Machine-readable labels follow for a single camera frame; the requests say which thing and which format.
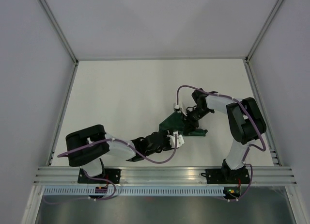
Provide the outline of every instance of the white wall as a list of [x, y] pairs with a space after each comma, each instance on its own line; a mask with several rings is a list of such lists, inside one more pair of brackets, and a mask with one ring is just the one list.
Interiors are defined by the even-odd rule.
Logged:
[[[253, 96], [241, 59], [80, 62], [55, 156], [67, 151], [68, 134], [97, 124], [121, 139], [136, 139], [158, 131], [159, 123], [173, 113], [176, 91], [183, 84], [233, 97]], [[180, 91], [185, 107], [195, 104], [192, 92], [188, 88]], [[221, 166], [233, 142], [227, 115], [206, 115], [199, 125], [209, 131], [206, 137], [186, 137], [176, 156], [164, 165], [146, 160], [127, 162], [109, 155], [101, 158], [105, 166], [114, 167]], [[150, 158], [164, 161], [170, 155], [171, 151], [166, 151]], [[253, 166], [273, 166], [268, 150], [251, 150], [247, 162]], [[54, 157], [52, 165], [68, 166], [68, 158]]]
[[286, 0], [251, 60], [277, 150], [310, 210], [310, 0]]
[[0, 0], [0, 217], [20, 222], [73, 63], [37, 0]]
[[83, 59], [245, 57], [276, 0], [47, 0]]

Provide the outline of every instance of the metal frame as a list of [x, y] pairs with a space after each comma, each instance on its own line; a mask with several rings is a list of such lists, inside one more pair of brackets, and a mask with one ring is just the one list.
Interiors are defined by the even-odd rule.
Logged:
[[66, 51], [70, 55], [73, 63], [76, 65], [78, 63], [78, 60], [77, 60], [76, 56], [74, 55], [74, 52], [72, 51], [72, 48], [71, 48], [69, 42], [67, 41], [67, 38], [64, 36], [63, 31], [62, 31], [61, 27], [59, 26], [51, 8], [49, 7], [47, 0], [38, 0], [38, 2], [40, 3], [40, 5], [41, 5], [43, 11], [45, 12], [50, 24], [52, 25], [57, 36], [59, 37], [62, 45], [64, 46], [64, 48], [66, 49]]
[[[70, 83], [68, 85], [66, 97], [63, 102], [61, 114], [58, 119], [58, 123], [53, 134], [53, 142], [51, 145], [50, 156], [47, 160], [47, 165], [50, 165], [51, 160], [53, 158], [54, 149], [56, 147], [56, 142], [60, 133], [62, 121], [64, 118], [65, 110], [69, 101], [70, 93], [72, 90], [75, 74], [78, 68], [78, 59], [75, 57], [66, 37], [64, 36], [59, 24], [57, 23], [50, 6], [48, 5], [46, 0], [38, 0], [40, 5], [42, 6], [45, 14], [47, 15], [51, 25], [53, 26], [55, 32], [57, 33], [60, 41], [63, 46], [67, 50], [70, 55], [72, 61], [75, 64], [75, 68], [72, 73], [72, 77]], [[257, 187], [274, 187], [274, 186], [284, 186], [286, 188], [288, 199], [291, 204], [295, 220], [298, 224], [307, 224], [309, 223], [309, 219], [307, 216], [306, 209], [304, 208], [303, 201], [301, 199], [300, 192], [297, 187], [297, 183], [294, 177], [294, 174], [290, 167], [284, 167], [281, 165], [280, 160], [278, 159], [276, 152], [276, 144], [273, 139], [272, 130], [270, 128], [270, 123], [268, 119], [268, 115], [264, 109], [264, 103], [262, 101], [261, 95], [259, 93], [259, 88], [257, 87], [257, 83], [255, 80], [255, 76], [253, 70], [250, 66], [250, 59], [255, 53], [256, 48], [260, 44], [263, 39], [266, 31], [269, 26], [273, 22], [277, 12], [283, 5], [285, 0], [277, 0], [274, 7], [272, 8], [267, 20], [265, 21], [262, 29], [260, 30], [255, 42], [253, 43], [247, 57], [238, 59], [243, 59], [245, 69], [248, 75], [249, 83], [251, 85], [251, 89], [253, 91], [253, 95], [257, 100], [257, 103], [262, 110], [263, 117], [266, 120], [266, 124], [268, 126], [266, 137], [269, 143], [269, 147], [271, 149], [271, 155], [274, 162], [274, 167], [253, 167], [253, 182], [252, 186]], [[220, 59], [231, 59], [232, 57], [221, 57]], [[202, 59], [199, 58], [117, 58], [117, 59], [83, 59], [83, 61], [98, 61], [98, 60], [158, 60], [158, 59]], [[137, 188], [153, 188], [156, 186], [157, 188], [161, 186], [162, 188], [183, 188], [183, 189], [207, 189], [211, 188], [210, 185], [206, 184], [206, 179], [200, 176], [201, 172], [204, 172], [206, 168], [216, 168], [216, 167], [143, 167], [143, 168], [132, 168], [125, 167], [121, 168], [122, 177], [120, 180], [120, 184], [124, 187], [131, 189], [132, 191]], [[34, 179], [33, 188], [30, 194], [30, 198], [28, 200], [25, 214], [22, 220], [22, 223], [35, 223], [35, 219], [38, 213], [38, 209], [40, 206], [40, 202], [42, 199], [42, 195], [44, 192], [51, 192], [52, 188], [85, 188], [85, 185], [77, 184], [79, 170], [71, 167], [40, 167], [36, 173], [36, 177]], [[219, 185], [218, 188], [222, 188], [225, 186], [231, 185]], [[65, 190], [57, 190], [61, 191], [61, 194], [70, 194]]]
[[143, 57], [143, 58], [81, 58], [80, 61], [137, 61], [137, 60], [197, 60], [197, 59], [244, 59], [244, 56], [236, 57]]
[[248, 55], [247, 55], [247, 61], [250, 60], [253, 56], [253, 54], [255, 53], [255, 50], [257, 48], [257, 46], [260, 44], [262, 38], [264, 37], [265, 33], [267, 32], [268, 28], [270, 27], [270, 25], [272, 24], [276, 14], [278, 13], [279, 9], [281, 8], [281, 6], [283, 5], [283, 2], [285, 0], [277, 0], [275, 5], [273, 6], [267, 20], [265, 21], [262, 29], [260, 30], [260, 32], [258, 33], [258, 36], [256, 37], [254, 44], [252, 45]]
[[[44, 196], [49, 195], [83, 195], [105, 196], [112, 195], [114, 188], [106, 192], [96, 192], [96, 186], [45, 186]], [[117, 186], [115, 196], [224, 196], [224, 187], [195, 187], [195, 186]]]
[[[201, 176], [205, 169], [220, 167], [118, 167], [121, 169], [120, 185], [126, 186], [197, 186], [214, 187], [207, 184]], [[79, 168], [39, 167], [34, 185], [84, 186], [78, 184]], [[290, 167], [253, 167], [252, 186], [296, 186], [296, 180]], [[218, 184], [222, 187], [233, 184]]]
[[75, 79], [76, 74], [77, 74], [77, 70], [78, 70], [78, 63], [74, 66], [74, 69], [73, 69], [72, 74], [71, 74], [71, 79], [70, 79], [69, 84], [68, 84], [67, 89], [66, 89], [66, 96], [64, 97], [64, 100], [62, 102], [62, 109], [61, 109], [60, 115], [59, 115], [58, 120], [57, 120], [57, 125], [56, 125], [54, 133], [53, 133], [53, 138], [52, 138], [53, 140], [52, 140], [50, 150], [49, 150], [50, 153], [49, 153], [49, 156], [48, 156], [47, 161], [46, 161], [46, 165], [48, 165], [48, 166], [51, 165], [52, 160], [53, 160], [54, 151], [55, 151], [56, 144], [57, 144], [57, 141], [59, 138], [60, 130], [62, 127], [62, 122], [64, 119], [64, 115], [66, 113], [67, 105], [69, 102], [69, 98], [70, 98], [70, 94], [72, 91], [74, 79]]

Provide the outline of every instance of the white table surface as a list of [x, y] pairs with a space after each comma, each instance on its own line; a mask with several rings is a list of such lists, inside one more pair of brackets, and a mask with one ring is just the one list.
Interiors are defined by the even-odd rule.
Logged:
[[[242, 60], [80, 62], [52, 165], [69, 165], [67, 158], [57, 158], [57, 155], [67, 151], [66, 135], [83, 128], [102, 124], [109, 134], [127, 140], [158, 131], [158, 125], [173, 112], [176, 90], [183, 84], [235, 98], [253, 96]], [[192, 92], [189, 88], [180, 91], [180, 99], [186, 107], [195, 105]], [[209, 113], [200, 120], [200, 127], [209, 130], [207, 135], [185, 137], [185, 144], [168, 163], [127, 162], [103, 155], [104, 165], [221, 166], [233, 141], [227, 116]], [[162, 161], [171, 153], [153, 154], [149, 158]], [[253, 166], [273, 166], [269, 150], [251, 149], [246, 162]]]

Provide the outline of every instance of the cable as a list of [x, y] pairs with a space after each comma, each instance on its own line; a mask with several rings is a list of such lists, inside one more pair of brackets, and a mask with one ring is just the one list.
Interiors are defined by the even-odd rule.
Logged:
[[192, 109], [192, 110], [193, 110], [193, 109], [196, 108], [196, 107], [197, 107], [197, 105], [195, 105], [195, 106], [193, 106], [193, 107], [187, 107], [187, 108], [186, 108], [186, 111], [188, 111], [188, 109]]
[[240, 186], [239, 190], [240, 190], [240, 196], [241, 196], [241, 194], [242, 194], [242, 187], [241, 186]]
[[86, 176], [88, 179], [105, 181], [105, 182], [111, 184], [111, 185], [114, 187], [113, 193], [112, 193], [110, 196], [102, 197], [102, 198], [96, 198], [96, 200], [101, 200], [101, 201], [109, 200], [109, 199], [111, 199], [111, 198], [113, 197], [113, 195], [116, 193], [116, 186], [115, 186], [115, 184], [114, 184], [111, 180], [91, 177], [91, 176], [89, 176], [89, 175], [87, 174], [87, 172], [86, 172], [85, 170], [84, 170], [84, 174], [85, 174], [85, 176]]
[[[264, 142], [264, 140], [263, 140], [263, 138], [262, 138], [261, 133], [259, 132], [259, 130], [258, 130], [258, 128], [257, 128], [257, 126], [256, 126], [256, 124], [255, 124], [255, 122], [254, 122], [254, 120], [252, 119], [251, 115], [248, 113], [248, 111], [246, 110], [246, 108], [242, 105], [242, 103], [241, 103], [239, 100], [237, 100], [237, 99], [235, 99], [235, 98], [233, 98], [233, 97], [231, 97], [231, 96], [221, 95], [221, 94], [219, 94], [219, 93], [215, 93], [215, 94], [214, 94], [214, 93], [205, 92], [205, 91], [203, 91], [203, 90], [201, 90], [201, 89], [198, 89], [197, 87], [193, 87], [193, 86], [189, 86], [189, 85], [182, 85], [182, 86], [180, 86], [180, 87], [178, 88], [178, 90], [177, 90], [177, 92], [176, 92], [176, 105], [179, 105], [179, 92], [180, 92], [180, 89], [181, 89], [182, 87], [188, 87], [188, 88], [197, 90], [197, 91], [202, 92], [202, 93], [204, 93], [204, 94], [206, 94], [206, 95], [209, 95], [209, 96], [224, 97], [224, 98], [231, 99], [232, 101], [236, 102], [236, 103], [240, 106], [240, 108], [242, 109], [242, 111], [244, 112], [244, 114], [248, 117], [249, 121], [251, 122], [251, 124], [252, 124], [252, 126], [253, 126], [253, 128], [254, 128], [254, 130], [255, 130], [255, 132], [256, 132], [256, 134], [257, 134], [257, 136], [258, 136], [258, 138], [259, 138], [259, 140], [261, 141], [262, 146], [263, 146], [262, 148], [260, 148], [259, 146], [255, 145], [255, 144], [249, 144], [249, 147], [253, 146], [253, 147], [259, 149], [259, 150], [262, 151], [262, 152], [266, 151], [266, 144], [265, 144], [265, 142]], [[247, 148], [247, 150], [246, 150], [246, 152], [245, 152], [245, 154], [244, 154], [244, 156], [243, 156], [243, 158], [242, 158], [242, 161], [244, 161], [244, 160], [246, 159], [246, 157], [247, 157], [247, 155], [248, 155], [248, 152], [249, 152], [249, 147]]]
[[248, 190], [250, 189], [250, 186], [251, 186], [251, 184], [252, 184], [252, 180], [253, 180], [253, 166], [252, 166], [252, 164], [250, 164], [250, 163], [245, 163], [244, 165], [245, 165], [245, 166], [249, 166], [249, 167], [250, 167], [250, 171], [251, 171], [250, 181], [249, 181], [248, 186], [247, 186], [247, 189], [244, 191], [244, 193], [241, 194], [241, 192], [240, 192], [240, 196], [239, 196], [238, 198], [235, 198], [235, 199], [229, 199], [229, 200], [227, 200], [227, 199], [225, 199], [225, 198], [215, 197], [216, 199], [223, 200], [223, 201], [226, 201], [226, 200], [227, 200], [228, 202], [231, 202], [231, 201], [239, 201], [240, 198], [244, 197], [244, 196], [247, 194], [247, 192], [248, 192]]
[[123, 140], [121, 140], [121, 139], [112, 139], [112, 138], [103, 139], [103, 140], [99, 140], [99, 141], [96, 141], [96, 142], [93, 142], [93, 143], [90, 143], [90, 144], [87, 144], [87, 145], [84, 145], [84, 146], [80, 146], [80, 147], [75, 148], [75, 149], [73, 149], [73, 150], [69, 150], [69, 151], [67, 151], [67, 152], [64, 152], [64, 153], [58, 155], [57, 157], [58, 157], [58, 158], [67, 157], [68, 155], [70, 155], [70, 154], [72, 154], [72, 153], [75, 153], [75, 152], [77, 152], [77, 151], [86, 149], [86, 148], [88, 148], [88, 147], [95, 146], [95, 145], [100, 144], [100, 143], [116, 141], [116, 142], [119, 142], [119, 143], [122, 143], [122, 144], [128, 146], [130, 149], [132, 149], [134, 152], [136, 152], [138, 155], [140, 155], [140, 156], [141, 156], [142, 158], [144, 158], [145, 160], [148, 160], [149, 162], [152, 162], [152, 163], [155, 163], [155, 164], [164, 164], [164, 163], [166, 163], [166, 162], [169, 162], [169, 161], [173, 158], [173, 156], [175, 155], [175, 152], [176, 152], [176, 149], [177, 149], [177, 146], [178, 146], [178, 137], [177, 137], [176, 134], [174, 135], [174, 137], [175, 137], [175, 146], [174, 146], [174, 149], [173, 149], [173, 153], [171, 154], [171, 156], [170, 156], [168, 159], [166, 159], [166, 160], [164, 160], [164, 161], [160, 161], [160, 162], [154, 161], [154, 160], [152, 160], [152, 159], [147, 158], [146, 156], [144, 156], [143, 154], [141, 154], [139, 151], [137, 151], [137, 150], [135, 149], [135, 147], [131, 146], [129, 143], [127, 143], [127, 142], [125, 142], [125, 141], [123, 141]]
[[[112, 196], [116, 193], [116, 186], [115, 186], [115, 184], [114, 184], [111, 180], [91, 177], [91, 176], [89, 176], [89, 175], [87, 174], [87, 172], [86, 172], [85, 170], [84, 170], [84, 174], [85, 174], [85, 176], [86, 176], [88, 179], [105, 181], [105, 182], [107, 182], [107, 184], [109, 183], [109, 184], [111, 184], [111, 185], [114, 187], [114, 191], [113, 191], [113, 193], [112, 193], [110, 196], [103, 197], [103, 198], [96, 198], [96, 199], [94, 199], [94, 200], [109, 200], [109, 199], [111, 199]], [[95, 191], [96, 191], [96, 192], [106, 192], [107, 190], [108, 190], [108, 189], [103, 189], [103, 190], [101, 190], [101, 189], [96, 189]], [[88, 200], [88, 199], [89, 199], [89, 197], [87, 196], [87, 197], [76, 197], [76, 198], [73, 198], [73, 199], [69, 199], [69, 200], [66, 200], [66, 201], [60, 201], [60, 202], [50, 202], [50, 201], [47, 201], [47, 200], [45, 199], [45, 196], [44, 196], [44, 195], [42, 196], [42, 200], [43, 200], [46, 204], [48, 204], [48, 205], [59, 205], [59, 204], [64, 204], [64, 203], [67, 203], [67, 202], [70, 202], [70, 201]]]
[[240, 192], [239, 192], [239, 196], [234, 196], [234, 195], [232, 195], [232, 193], [230, 193], [230, 196], [232, 196], [232, 197], [234, 197], [234, 198], [237, 198], [237, 199], [239, 199], [240, 196], [241, 196], [241, 179], [238, 178], [238, 181], [239, 181], [239, 185], [238, 185], [236, 191], [237, 191], [237, 190], [240, 191]]

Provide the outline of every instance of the white cable tray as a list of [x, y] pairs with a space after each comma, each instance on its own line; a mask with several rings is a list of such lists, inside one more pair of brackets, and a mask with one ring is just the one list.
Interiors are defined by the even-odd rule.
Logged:
[[[123, 196], [224, 196], [224, 187], [116, 187], [115, 195]], [[111, 195], [114, 188], [108, 187], [106, 195]], [[44, 195], [100, 195], [95, 186], [46, 186]]]

